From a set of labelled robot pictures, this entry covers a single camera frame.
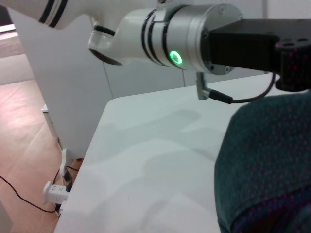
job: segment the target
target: dark green cloth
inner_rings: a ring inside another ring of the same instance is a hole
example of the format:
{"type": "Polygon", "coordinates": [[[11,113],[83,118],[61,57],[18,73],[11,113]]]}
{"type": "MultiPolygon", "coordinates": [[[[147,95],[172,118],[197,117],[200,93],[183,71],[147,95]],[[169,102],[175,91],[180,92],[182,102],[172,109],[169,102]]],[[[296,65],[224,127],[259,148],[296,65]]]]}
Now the dark green cloth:
{"type": "MultiPolygon", "coordinates": [[[[232,232],[243,211],[310,184],[311,93],[267,97],[241,107],[230,121],[215,164],[222,233],[232,232]]],[[[311,220],[303,211],[293,222],[311,220]]],[[[305,227],[311,232],[311,224],[305,227]]]]}

